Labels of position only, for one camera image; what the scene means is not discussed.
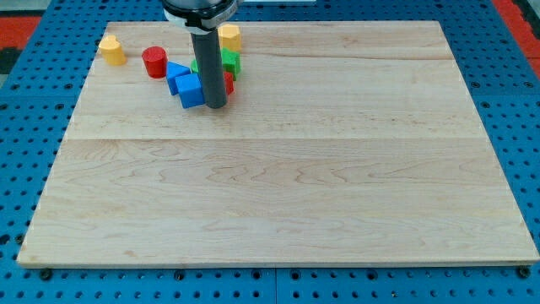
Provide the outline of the black robot arm flange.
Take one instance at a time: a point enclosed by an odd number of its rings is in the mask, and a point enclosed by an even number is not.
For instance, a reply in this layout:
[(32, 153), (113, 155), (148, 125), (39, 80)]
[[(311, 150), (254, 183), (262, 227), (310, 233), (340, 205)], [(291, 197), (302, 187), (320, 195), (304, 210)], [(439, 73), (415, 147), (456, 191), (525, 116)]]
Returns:
[(162, 0), (165, 18), (191, 34), (206, 35), (228, 21), (242, 0)]

